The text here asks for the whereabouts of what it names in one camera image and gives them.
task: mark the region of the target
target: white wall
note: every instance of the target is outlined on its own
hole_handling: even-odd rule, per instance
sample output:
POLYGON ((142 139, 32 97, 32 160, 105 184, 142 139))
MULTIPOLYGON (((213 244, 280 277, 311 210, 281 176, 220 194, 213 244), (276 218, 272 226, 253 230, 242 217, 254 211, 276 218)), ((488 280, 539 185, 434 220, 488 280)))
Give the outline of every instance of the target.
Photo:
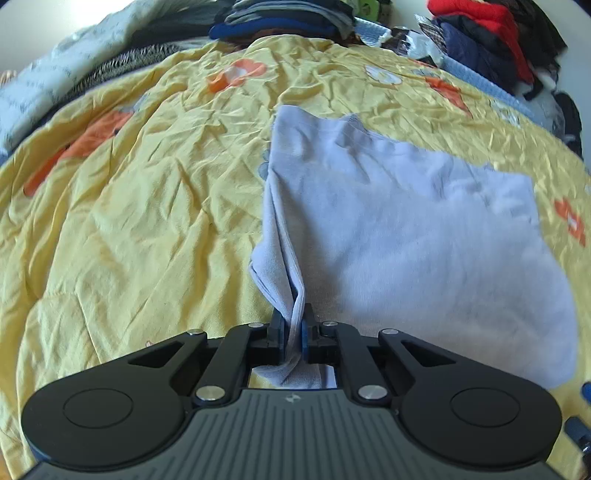
POLYGON ((0 70, 20 71, 63 38, 131 0, 8 0, 0 8, 0 70))

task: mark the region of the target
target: black garment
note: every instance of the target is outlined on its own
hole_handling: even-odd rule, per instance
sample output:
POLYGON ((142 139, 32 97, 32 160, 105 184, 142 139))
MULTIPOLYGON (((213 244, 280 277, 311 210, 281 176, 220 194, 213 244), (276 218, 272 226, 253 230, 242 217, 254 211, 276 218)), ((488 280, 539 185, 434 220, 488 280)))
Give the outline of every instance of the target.
POLYGON ((582 160, 583 144, 581 143, 581 130, 583 129, 583 125, 581 124, 579 110, 574 104, 573 99, 564 92, 555 93, 554 99, 562 109, 564 115, 564 143, 582 160))
POLYGON ((574 0, 579 6, 587 12, 587 15, 591 15, 591 0, 574 0))
POLYGON ((533 0, 488 0, 509 9, 519 29, 519 46, 534 67, 555 75, 560 66, 555 58, 567 47, 560 33, 533 0))
POLYGON ((510 61, 513 61, 515 58, 511 49, 500 37, 487 28, 477 24, 471 18, 464 15, 442 15, 437 17, 436 20, 438 22, 445 22, 453 25, 465 36, 470 37, 497 57, 510 61))
POLYGON ((231 0, 217 0, 152 20, 131 35, 129 48, 207 37, 209 29, 216 23, 216 16, 222 11, 230 10, 232 3, 231 0))

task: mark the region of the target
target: black and white knit fabric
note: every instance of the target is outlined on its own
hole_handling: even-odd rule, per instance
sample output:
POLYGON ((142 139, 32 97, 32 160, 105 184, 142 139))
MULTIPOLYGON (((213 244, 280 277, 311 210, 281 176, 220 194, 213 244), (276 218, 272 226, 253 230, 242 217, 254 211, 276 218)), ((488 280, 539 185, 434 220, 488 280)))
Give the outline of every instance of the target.
POLYGON ((65 97, 47 112, 35 128, 47 123, 61 108, 102 83, 114 80, 126 73, 154 65, 182 49, 182 47, 175 44, 157 44, 142 48, 132 48, 131 50, 120 53, 116 57, 99 65, 72 87, 65 97))

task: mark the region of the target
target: red garment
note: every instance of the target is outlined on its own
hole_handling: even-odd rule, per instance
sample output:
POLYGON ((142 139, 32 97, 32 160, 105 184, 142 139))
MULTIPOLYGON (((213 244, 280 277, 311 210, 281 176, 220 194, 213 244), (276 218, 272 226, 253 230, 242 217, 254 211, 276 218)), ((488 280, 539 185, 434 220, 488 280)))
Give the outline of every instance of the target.
POLYGON ((507 7, 475 0, 428 0, 427 8, 436 17, 464 15, 497 35, 511 49, 519 78, 524 82, 533 83, 534 75, 519 46, 519 32, 515 19, 507 7))

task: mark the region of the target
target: pile of clothes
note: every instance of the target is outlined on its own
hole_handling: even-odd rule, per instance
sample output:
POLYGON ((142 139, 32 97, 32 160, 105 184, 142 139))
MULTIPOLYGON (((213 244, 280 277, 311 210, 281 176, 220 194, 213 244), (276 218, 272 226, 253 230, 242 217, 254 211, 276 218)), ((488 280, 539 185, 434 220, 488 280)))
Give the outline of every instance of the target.
POLYGON ((342 43, 353 34, 353 8, 340 0, 238 0, 209 31, 212 39, 250 44, 260 37, 297 34, 342 43))
POLYGON ((557 80, 566 43, 533 0, 429 0, 427 7, 447 54, 503 90, 513 93, 518 80, 541 90, 539 70, 557 80))
POLYGON ((419 26, 446 58, 515 95, 583 158, 579 111, 556 91, 567 45, 534 0, 428 0, 427 8, 434 18, 419 26))

